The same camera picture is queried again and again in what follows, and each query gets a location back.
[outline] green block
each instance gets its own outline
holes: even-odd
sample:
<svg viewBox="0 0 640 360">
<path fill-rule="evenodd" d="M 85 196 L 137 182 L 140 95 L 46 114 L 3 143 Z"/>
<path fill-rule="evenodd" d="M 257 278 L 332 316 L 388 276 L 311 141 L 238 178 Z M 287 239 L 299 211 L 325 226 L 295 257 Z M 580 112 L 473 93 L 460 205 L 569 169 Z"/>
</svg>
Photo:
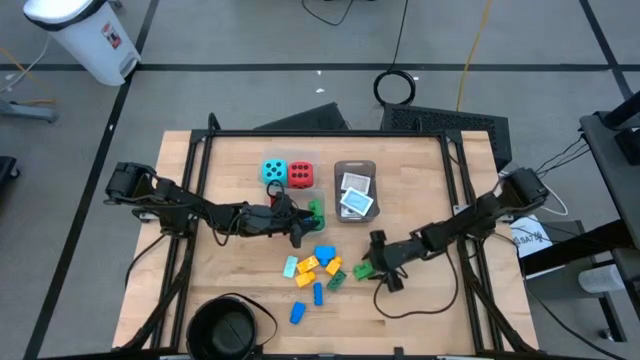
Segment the green block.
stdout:
<svg viewBox="0 0 640 360">
<path fill-rule="evenodd" d="M 315 216 L 324 217 L 324 209 L 322 208 L 322 203 L 320 202 L 320 199 L 314 199 L 309 201 L 309 211 L 312 211 L 313 215 Z"/>
<path fill-rule="evenodd" d="M 313 212 L 312 219 L 314 221 L 320 222 L 320 224 L 318 224 L 318 226 L 316 226 L 313 230 L 320 231 L 324 229 L 327 224 L 324 221 L 324 209 L 322 209 L 322 203 L 320 202 L 320 199 L 309 201 L 309 211 Z"/>
<path fill-rule="evenodd" d="M 369 260 L 363 261 L 362 265 L 353 267 L 353 276 L 355 276 L 358 281 L 366 279 L 373 274 L 375 274 L 375 270 L 373 270 L 373 266 Z"/>
<path fill-rule="evenodd" d="M 314 231 L 320 231 L 322 229 L 324 229 L 324 227 L 327 225 L 324 222 L 324 216 L 314 216 L 313 217 L 314 221 L 318 221 L 320 224 L 318 224 L 318 226 L 315 227 L 315 229 L 313 229 Z"/>
<path fill-rule="evenodd" d="M 331 280 L 329 280 L 329 283 L 327 284 L 327 289 L 331 291 L 337 291 L 338 288 L 342 286 L 342 283 L 346 278 L 347 278 L 347 274 L 345 274 L 342 270 L 338 270 L 338 272 L 335 275 L 333 275 Z"/>
</svg>

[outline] black metal frame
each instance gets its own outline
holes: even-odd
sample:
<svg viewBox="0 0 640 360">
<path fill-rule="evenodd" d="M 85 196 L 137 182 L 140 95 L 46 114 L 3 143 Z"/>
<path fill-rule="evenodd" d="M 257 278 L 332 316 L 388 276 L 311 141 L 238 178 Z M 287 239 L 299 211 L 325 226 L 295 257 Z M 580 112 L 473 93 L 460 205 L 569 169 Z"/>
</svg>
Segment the black metal frame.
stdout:
<svg viewBox="0 0 640 360">
<path fill-rule="evenodd" d="M 200 173 L 198 177 L 197 184 L 197 194 L 202 195 L 204 193 L 204 187 L 207 177 L 207 172 L 209 168 L 209 160 L 211 156 L 211 149 L 213 144 L 214 137 L 244 137 L 244 136 L 257 136 L 257 137 L 431 137 L 437 138 L 440 140 L 441 152 L 442 152 L 442 160 L 445 172 L 445 179 L 447 181 L 447 190 L 449 193 L 449 199 L 451 203 L 451 209 L 453 213 L 454 205 L 458 204 L 458 195 L 456 189 L 455 178 L 453 175 L 453 169 L 451 166 L 451 159 L 449 152 L 449 141 L 452 141 L 455 144 L 456 153 L 458 155 L 457 163 L 460 168 L 460 176 L 462 178 L 463 191 L 465 194 L 465 199 L 467 203 L 471 203 L 474 198 L 474 190 L 471 185 L 471 180 L 469 176 L 469 171 L 467 167 L 466 156 L 464 153 L 464 147 L 462 143 L 462 135 L 459 130 L 456 131 L 438 131 L 438 132 L 418 132 L 414 131 L 369 131 L 369 130 L 334 130 L 334 131 L 304 131 L 304 130 L 230 130 L 223 131 L 220 130 L 220 126 L 215 120 L 215 117 L 212 115 L 209 118 L 209 129 L 207 130 L 192 130 L 191 138 L 189 141 L 189 149 L 187 151 L 187 160 L 185 164 L 185 169 L 183 173 L 183 186 L 189 186 L 191 177 L 194 170 L 195 163 L 195 154 L 197 147 L 200 142 L 204 140 L 204 151 L 202 154 Z M 193 235 L 188 237 L 187 247 L 185 253 L 191 254 L 195 249 L 195 241 L 196 241 L 196 230 L 198 219 L 194 218 L 193 220 Z M 172 239 L 172 244 L 169 249 L 168 259 L 165 266 L 165 278 L 163 279 L 163 287 L 161 292 L 162 301 L 167 301 L 166 294 L 168 291 L 165 291 L 165 288 L 168 287 L 165 284 L 172 284 L 173 281 L 173 272 L 176 263 L 176 258 L 179 249 L 179 240 Z M 475 356 L 479 357 L 488 357 L 494 360 L 510 360 L 510 359 L 529 359 L 529 360 L 579 360 L 579 358 L 575 357 L 567 357 L 567 356 L 553 356 L 547 355 L 541 352 L 531 352 L 534 351 L 531 347 L 528 347 L 526 344 L 520 344 L 520 349 L 517 349 L 516 352 L 507 352 L 504 351 L 502 345 L 501 338 L 501 330 L 505 328 L 505 322 L 507 321 L 502 314 L 499 313 L 499 310 L 492 305 L 493 295 L 491 294 L 491 281 L 489 278 L 489 271 L 486 263 L 486 257 L 484 252 L 482 251 L 482 247 L 477 247 L 476 251 L 478 252 L 478 256 L 476 258 L 477 271 L 480 275 L 480 282 L 482 285 L 482 294 L 478 293 L 478 296 L 482 295 L 481 300 L 487 306 L 490 306 L 493 311 L 497 311 L 499 316 L 495 319 L 488 316 L 489 326 L 491 329 L 491 337 L 493 341 L 494 349 L 485 349 L 483 341 L 482 341 L 482 331 L 480 328 L 480 319 L 478 316 L 478 308 L 476 305 L 476 293 L 474 290 L 476 289 L 478 283 L 477 280 L 470 280 L 474 282 L 473 289 L 472 286 L 467 282 L 466 276 L 463 276 L 463 285 L 465 287 L 466 294 L 466 304 L 469 312 L 469 319 L 471 325 L 471 334 L 472 340 L 474 344 Z M 469 266 L 468 262 L 468 254 L 466 243 L 458 242 L 458 255 L 460 257 L 461 264 L 466 262 L 466 266 Z M 190 277 L 190 269 L 193 261 L 193 256 L 185 256 L 185 263 L 181 265 L 182 267 L 188 268 L 188 272 L 186 273 L 186 280 L 182 283 L 182 287 L 180 288 L 177 305 L 176 305 L 176 314 L 174 318 L 174 323 L 172 327 L 171 333 L 171 342 L 169 347 L 159 347 L 161 343 L 161 334 L 164 322 L 161 321 L 156 328 L 153 334 L 151 348 L 150 349 L 122 349 L 120 351 L 110 352 L 110 353 L 99 353 L 99 354 L 85 354 L 78 356 L 63 356 L 55 359 L 159 359 L 164 355 L 172 355 L 179 354 L 179 343 L 181 330 L 184 322 L 184 311 L 186 307 L 186 301 L 188 296 L 188 288 L 189 288 L 189 277 Z M 394 355 L 339 355 L 339 354 L 263 354 L 262 348 L 258 347 L 255 350 L 255 354 L 253 356 L 254 359 L 257 360 L 404 360 L 413 359 L 413 360 L 431 360 L 435 359 L 438 356 L 434 355 L 418 355 L 418 356 L 405 356 L 404 350 L 401 347 L 394 348 Z"/>
<path fill-rule="evenodd" d="M 204 152 L 202 155 L 202 161 L 200 166 L 200 173 L 198 178 L 198 185 L 196 193 L 202 195 L 204 193 L 204 186 L 206 182 L 208 165 L 210 159 L 211 148 L 214 137 L 434 137 L 439 138 L 441 144 L 442 160 L 444 165 L 445 178 L 447 181 L 447 189 L 449 193 L 449 199 L 451 202 L 451 208 L 458 205 L 458 195 L 451 166 L 450 152 L 448 147 L 448 140 L 453 141 L 456 147 L 456 154 L 458 157 L 458 164 L 460 167 L 460 175 L 462 177 L 462 184 L 465 193 L 466 203 L 471 203 L 474 200 L 475 194 L 471 186 L 470 175 L 467 167 L 466 156 L 464 154 L 464 147 L 462 144 L 462 136 L 459 130 L 446 131 L 446 132 L 416 132 L 414 130 L 393 130 L 393 131 L 379 131 L 379 130 L 348 130 L 348 131 L 335 131 L 335 130 L 321 130 L 321 131 L 304 131 L 304 130 L 220 130 L 219 126 L 210 127 L 206 130 L 192 130 L 191 138 L 189 142 L 189 149 L 187 151 L 187 159 L 183 174 L 182 186 L 188 187 L 191 182 L 191 176 L 193 173 L 193 167 L 195 163 L 195 154 L 197 146 L 204 140 Z M 166 290 L 171 284 L 171 279 L 174 273 L 176 258 L 178 255 L 179 239 L 172 239 L 169 247 L 169 253 L 167 263 L 164 271 L 163 286 L 160 297 L 166 295 Z M 195 246 L 195 234 L 193 237 L 187 239 L 187 246 L 193 248 Z M 484 250 L 481 246 L 477 245 L 476 251 L 479 251 L 477 260 L 477 269 L 482 280 L 483 286 L 487 289 L 488 293 L 493 298 L 491 291 L 491 281 L 489 278 L 489 270 L 485 257 Z M 459 252 L 459 257 L 467 258 L 469 255 L 466 253 L 466 247 L 463 252 Z M 170 348 L 178 351 L 180 344 L 180 334 L 184 322 L 184 311 L 188 293 L 189 281 L 185 282 L 183 288 L 178 296 L 176 305 L 176 314 L 174 322 L 172 324 L 171 342 Z M 480 328 L 480 318 L 478 315 L 478 308 L 476 303 L 476 297 L 471 288 L 465 283 L 465 295 L 467 310 L 469 313 L 469 319 L 471 324 L 471 333 L 473 337 L 473 345 L 476 354 L 486 350 L 482 339 L 482 331 Z M 491 317 L 488 317 L 489 326 L 491 330 L 491 340 L 493 343 L 493 349 L 502 351 L 502 336 L 495 324 L 495 321 Z M 162 342 L 162 328 L 164 322 L 161 321 L 154 331 L 151 347 L 158 348 Z"/>
</svg>

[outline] cyan die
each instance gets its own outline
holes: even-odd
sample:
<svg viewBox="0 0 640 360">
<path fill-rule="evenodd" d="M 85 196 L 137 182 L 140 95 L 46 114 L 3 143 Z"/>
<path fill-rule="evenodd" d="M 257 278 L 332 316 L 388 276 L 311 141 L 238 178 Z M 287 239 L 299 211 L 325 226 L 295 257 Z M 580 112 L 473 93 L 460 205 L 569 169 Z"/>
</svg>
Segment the cyan die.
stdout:
<svg viewBox="0 0 640 360">
<path fill-rule="evenodd" d="M 278 180 L 287 186 L 287 162 L 282 159 L 267 159 L 262 164 L 262 182 L 266 185 Z"/>
</svg>

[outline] playing card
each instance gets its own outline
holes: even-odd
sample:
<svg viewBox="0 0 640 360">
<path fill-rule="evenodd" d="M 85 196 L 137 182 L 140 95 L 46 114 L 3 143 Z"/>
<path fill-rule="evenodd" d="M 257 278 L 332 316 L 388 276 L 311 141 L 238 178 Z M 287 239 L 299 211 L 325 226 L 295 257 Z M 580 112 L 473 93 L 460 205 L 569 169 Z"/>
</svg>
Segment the playing card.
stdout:
<svg viewBox="0 0 640 360">
<path fill-rule="evenodd" d="M 344 205 L 340 206 L 340 216 L 343 218 L 360 218 L 360 215 Z"/>
<path fill-rule="evenodd" d="M 340 204 L 362 216 L 366 216 L 367 211 L 369 211 L 369 208 L 373 204 L 373 199 L 354 188 L 348 188 L 340 200 Z"/>
<path fill-rule="evenodd" d="M 346 191 L 349 188 L 354 188 L 361 193 L 369 193 L 369 185 L 371 184 L 371 178 L 352 173 L 344 173 L 342 176 L 342 185 L 340 190 Z"/>
</svg>

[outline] wooden tabletop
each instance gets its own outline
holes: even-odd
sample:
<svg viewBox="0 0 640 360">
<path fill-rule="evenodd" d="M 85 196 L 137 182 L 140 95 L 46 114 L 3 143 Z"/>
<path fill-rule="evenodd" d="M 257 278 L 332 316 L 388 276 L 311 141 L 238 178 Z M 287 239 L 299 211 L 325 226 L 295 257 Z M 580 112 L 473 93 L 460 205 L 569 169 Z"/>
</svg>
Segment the wooden tabletop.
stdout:
<svg viewBox="0 0 640 360">
<path fill-rule="evenodd" d="M 189 136 L 190 132 L 165 133 L 156 165 L 158 175 L 180 184 Z M 477 194 L 482 194 L 497 181 L 488 136 L 484 132 L 466 132 L 463 138 L 473 186 Z M 473 354 L 462 286 L 456 303 L 444 313 L 390 320 L 373 306 L 372 295 L 377 282 L 357 282 L 351 273 L 368 249 L 370 231 L 383 229 L 388 242 L 400 241 L 407 239 L 409 231 L 417 227 L 451 216 L 438 141 L 425 137 L 217 137 L 213 140 L 204 197 L 215 203 L 246 200 L 265 204 L 265 187 L 258 181 L 257 172 L 262 152 L 273 147 L 318 152 L 318 186 L 326 194 L 327 227 L 320 235 L 305 236 L 300 249 L 293 249 L 288 237 L 283 236 L 271 239 L 232 237 L 228 245 L 221 248 L 202 222 L 182 334 L 199 306 L 220 294 L 237 292 L 261 303 L 278 320 L 278 333 L 265 345 L 265 353 L 391 354 L 395 346 L 403 346 L 409 355 Z M 200 163 L 201 148 L 196 164 Z M 377 165 L 380 215 L 371 223 L 342 224 L 336 219 L 333 166 L 341 160 L 371 160 Z M 198 166 L 192 177 L 191 191 L 195 190 L 197 177 Z M 461 182 L 457 184 L 459 197 L 463 198 Z M 511 237 L 508 226 L 498 226 L 497 232 Z M 136 252 L 144 249 L 158 234 L 157 223 L 143 224 Z M 168 243 L 165 241 L 142 258 L 131 273 L 115 333 L 115 346 L 129 340 L 156 305 Z M 316 307 L 312 287 L 299 289 L 293 279 L 282 276 L 282 271 L 288 255 L 304 259 L 312 255 L 314 246 L 319 244 L 336 246 L 344 261 L 342 269 L 348 276 L 338 292 L 325 291 L 325 304 Z M 485 248 L 496 304 L 522 338 L 537 347 L 514 246 L 492 237 L 486 241 Z M 462 283 L 456 247 L 450 246 L 449 252 Z M 412 262 L 405 270 L 409 279 L 404 281 L 403 291 L 389 294 L 384 287 L 380 291 L 378 303 L 387 313 L 435 310 L 450 301 L 454 277 L 445 256 L 429 262 Z M 330 279 L 323 269 L 317 269 L 315 273 L 318 281 L 326 283 Z M 295 301 L 307 304 L 299 325 L 289 322 Z M 490 348 L 486 313 L 481 305 L 479 312 L 485 347 Z M 260 311 L 254 309 L 254 313 L 260 342 L 271 335 L 273 324 Z M 174 310 L 170 309 L 163 344 L 168 344 L 173 317 Z M 184 336 L 180 347 L 186 351 Z"/>
</svg>

